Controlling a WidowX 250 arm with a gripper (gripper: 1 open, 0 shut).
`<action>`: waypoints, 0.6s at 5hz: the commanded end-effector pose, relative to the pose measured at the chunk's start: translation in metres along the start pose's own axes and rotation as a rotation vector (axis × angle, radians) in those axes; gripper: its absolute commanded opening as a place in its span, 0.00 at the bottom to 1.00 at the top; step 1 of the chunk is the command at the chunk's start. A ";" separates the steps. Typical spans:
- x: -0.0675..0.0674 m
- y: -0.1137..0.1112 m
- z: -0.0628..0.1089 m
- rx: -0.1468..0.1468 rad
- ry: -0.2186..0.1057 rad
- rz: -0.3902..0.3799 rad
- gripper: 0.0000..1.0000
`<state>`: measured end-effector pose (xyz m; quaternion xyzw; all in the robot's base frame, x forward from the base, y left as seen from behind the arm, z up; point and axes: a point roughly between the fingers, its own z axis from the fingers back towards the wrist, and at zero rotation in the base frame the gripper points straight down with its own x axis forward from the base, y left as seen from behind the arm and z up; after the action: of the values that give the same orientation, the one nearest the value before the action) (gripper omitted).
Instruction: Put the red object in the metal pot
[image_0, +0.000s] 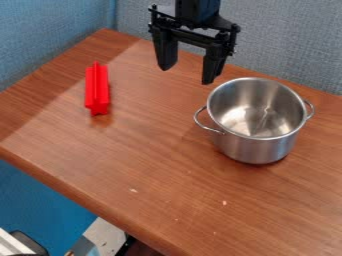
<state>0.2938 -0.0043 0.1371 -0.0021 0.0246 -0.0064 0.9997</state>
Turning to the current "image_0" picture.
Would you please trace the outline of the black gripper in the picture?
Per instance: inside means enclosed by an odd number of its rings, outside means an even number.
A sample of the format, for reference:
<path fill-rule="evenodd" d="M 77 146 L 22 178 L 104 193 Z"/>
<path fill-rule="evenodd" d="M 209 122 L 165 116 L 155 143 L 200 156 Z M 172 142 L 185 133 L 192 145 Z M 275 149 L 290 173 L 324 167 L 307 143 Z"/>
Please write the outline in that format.
<path fill-rule="evenodd" d="M 213 43 L 203 57 L 203 85 L 211 84 L 220 75 L 240 32 L 239 25 L 220 16 L 219 8 L 219 3 L 152 4 L 148 8 L 156 60 L 163 71 L 177 62 L 177 41 L 201 48 Z"/>

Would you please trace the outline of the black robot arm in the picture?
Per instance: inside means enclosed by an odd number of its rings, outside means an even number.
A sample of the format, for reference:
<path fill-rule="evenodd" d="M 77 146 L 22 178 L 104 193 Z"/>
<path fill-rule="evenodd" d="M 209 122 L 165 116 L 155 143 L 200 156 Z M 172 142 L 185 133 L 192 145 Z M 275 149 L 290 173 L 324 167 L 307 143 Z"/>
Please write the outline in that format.
<path fill-rule="evenodd" d="M 176 64 L 180 42 L 203 48 L 203 85 L 211 84 L 221 74 L 240 32 L 240 26 L 220 16 L 219 9 L 220 0 L 175 0 L 173 6 L 148 7 L 148 32 L 159 68 L 167 71 Z"/>

